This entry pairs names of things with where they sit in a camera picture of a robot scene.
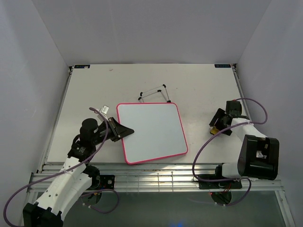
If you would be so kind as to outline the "yellow bone-shaped eraser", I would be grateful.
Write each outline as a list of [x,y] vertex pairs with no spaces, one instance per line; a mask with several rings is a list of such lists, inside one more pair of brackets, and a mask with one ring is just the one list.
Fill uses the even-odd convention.
[[211,128],[211,130],[210,130],[210,134],[212,134],[212,135],[216,135],[218,132],[219,132],[220,130],[219,129],[217,129],[215,126],[214,127],[212,127]]

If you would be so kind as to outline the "pink framed whiteboard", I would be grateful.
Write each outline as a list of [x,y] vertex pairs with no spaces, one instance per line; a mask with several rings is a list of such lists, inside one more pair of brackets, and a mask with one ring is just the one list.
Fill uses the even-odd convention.
[[120,103],[116,112],[119,123],[134,130],[122,139],[127,164],[187,154],[187,140],[175,103]]

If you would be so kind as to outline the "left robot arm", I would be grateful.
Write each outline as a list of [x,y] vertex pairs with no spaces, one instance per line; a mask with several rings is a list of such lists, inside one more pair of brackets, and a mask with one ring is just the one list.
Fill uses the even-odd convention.
[[100,188],[100,171],[89,164],[106,140],[117,142],[134,133],[113,117],[101,124],[93,118],[84,120],[79,134],[59,172],[35,203],[23,209],[26,227],[61,227],[74,203],[87,189]]

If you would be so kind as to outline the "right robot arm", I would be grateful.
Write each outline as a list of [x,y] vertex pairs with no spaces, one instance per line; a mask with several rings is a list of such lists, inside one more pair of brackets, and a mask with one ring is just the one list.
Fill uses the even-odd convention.
[[226,102],[225,110],[219,108],[209,123],[210,134],[219,132],[230,136],[236,134],[242,142],[238,160],[222,163],[215,169],[214,183],[226,187],[231,179],[252,177],[275,180],[278,174],[279,141],[267,137],[242,115],[242,105],[238,100]]

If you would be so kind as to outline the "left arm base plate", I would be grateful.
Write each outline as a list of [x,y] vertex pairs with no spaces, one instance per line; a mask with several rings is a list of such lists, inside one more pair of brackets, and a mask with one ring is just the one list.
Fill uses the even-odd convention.
[[115,175],[99,175],[96,177],[96,189],[114,189]]

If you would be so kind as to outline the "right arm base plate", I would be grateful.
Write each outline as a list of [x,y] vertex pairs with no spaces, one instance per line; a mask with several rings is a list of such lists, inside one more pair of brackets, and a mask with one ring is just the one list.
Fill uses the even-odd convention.
[[200,181],[196,177],[193,177],[193,181],[198,182],[198,188],[200,190],[206,189],[241,189],[242,184],[239,181],[233,181],[229,179],[227,181],[215,181],[210,182],[210,180],[226,179],[220,175],[215,174],[200,174],[198,177],[206,179],[207,181]]

